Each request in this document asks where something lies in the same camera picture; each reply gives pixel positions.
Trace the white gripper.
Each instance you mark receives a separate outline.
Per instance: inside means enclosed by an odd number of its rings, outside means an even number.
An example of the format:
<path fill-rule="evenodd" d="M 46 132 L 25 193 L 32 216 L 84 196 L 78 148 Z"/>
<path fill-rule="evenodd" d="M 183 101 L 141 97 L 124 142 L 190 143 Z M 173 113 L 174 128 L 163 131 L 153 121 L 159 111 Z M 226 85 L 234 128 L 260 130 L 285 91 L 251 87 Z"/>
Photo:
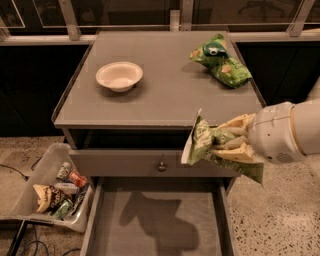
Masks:
<path fill-rule="evenodd" d="M 249 144 L 230 150 L 212 149 L 220 158 L 259 163 L 264 157 L 273 164 L 300 162 L 305 159 L 299 148 L 293 127 L 294 105 L 284 102 L 263 108 L 256 115 L 243 114 L 218 126 L 236 136 L 247 136 Z"/>

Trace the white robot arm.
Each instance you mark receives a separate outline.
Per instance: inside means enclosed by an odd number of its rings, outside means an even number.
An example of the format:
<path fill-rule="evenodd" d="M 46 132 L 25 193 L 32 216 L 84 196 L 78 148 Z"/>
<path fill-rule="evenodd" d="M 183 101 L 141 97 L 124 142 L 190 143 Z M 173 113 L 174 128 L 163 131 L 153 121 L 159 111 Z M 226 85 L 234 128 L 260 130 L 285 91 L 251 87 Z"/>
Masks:
<path fill-rule="evenodd" d="M 320 153 L 320 99 L 284 102 L 244 114 L 219 126 L 239 133 L 212 152 L 221 158 L 254 163 L 264 158 L 273 164 L 303 161 Z"/>

